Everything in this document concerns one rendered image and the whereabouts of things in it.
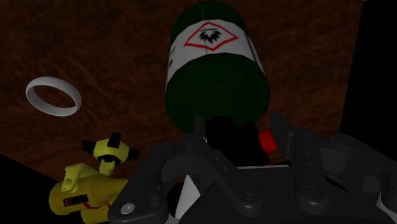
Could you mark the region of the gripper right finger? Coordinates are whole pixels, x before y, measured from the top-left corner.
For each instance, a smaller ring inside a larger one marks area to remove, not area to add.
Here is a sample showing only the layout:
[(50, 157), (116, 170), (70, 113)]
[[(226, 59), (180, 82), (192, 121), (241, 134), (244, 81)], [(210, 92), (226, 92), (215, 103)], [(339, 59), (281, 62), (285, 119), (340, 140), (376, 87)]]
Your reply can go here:
[(396, 224), (397, 162), (346, 134), (296, 129), (280, 113), (270, 129), (291, 167), (268, 171), (268, 224)]

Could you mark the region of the dark green bottle white label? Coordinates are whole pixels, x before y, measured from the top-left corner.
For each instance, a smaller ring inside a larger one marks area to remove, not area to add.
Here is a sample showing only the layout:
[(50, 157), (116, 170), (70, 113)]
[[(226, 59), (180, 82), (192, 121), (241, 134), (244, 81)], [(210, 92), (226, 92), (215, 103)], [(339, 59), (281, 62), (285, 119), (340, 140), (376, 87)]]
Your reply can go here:
[(202, 116), (207, 143), (237, 167), (270, 162), (256, 124), (270, 89), (247, 27), (231, 6), (196, 3), (171, 32), (165, 107), (174, 125), (191, 134)]

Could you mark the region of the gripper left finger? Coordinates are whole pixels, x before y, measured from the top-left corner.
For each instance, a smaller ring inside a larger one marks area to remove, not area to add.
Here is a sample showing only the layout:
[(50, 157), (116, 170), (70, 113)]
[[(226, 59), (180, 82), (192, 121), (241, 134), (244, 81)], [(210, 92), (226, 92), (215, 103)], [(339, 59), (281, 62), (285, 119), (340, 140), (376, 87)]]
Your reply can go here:
[(195, 117), (200, 134), (182, 136), (178, 145), (156, 143), (150, 149), (108, 211), (110, 224), (165, 224), (167, 196), (179, 177), (193, 176), (200, 194), (216, 185), (239, 214), (253, 218), (261, 213), (263, 199), (256, 187), (222, 154), (236, 151), (232, 118), (217, 116), (207, 122)]

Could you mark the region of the yellow and black toy figure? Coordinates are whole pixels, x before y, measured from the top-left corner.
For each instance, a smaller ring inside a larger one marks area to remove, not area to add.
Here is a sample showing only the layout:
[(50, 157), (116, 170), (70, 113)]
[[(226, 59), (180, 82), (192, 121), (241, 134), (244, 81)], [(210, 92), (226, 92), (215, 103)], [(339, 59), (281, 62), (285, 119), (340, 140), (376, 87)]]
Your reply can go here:
[(67, 166), (64, 179), (50, 191), (50, 209), (59, 216), (79, 212), (84, 224), (107, 224), (111, 205), (128, 183), (111, 175), (117, 165), (137, 159), (140, 151), (122, 142), (118, 132), (99, 141), (84, 140), (81, 149), (99, 162), (99, 168), (83, 162)]

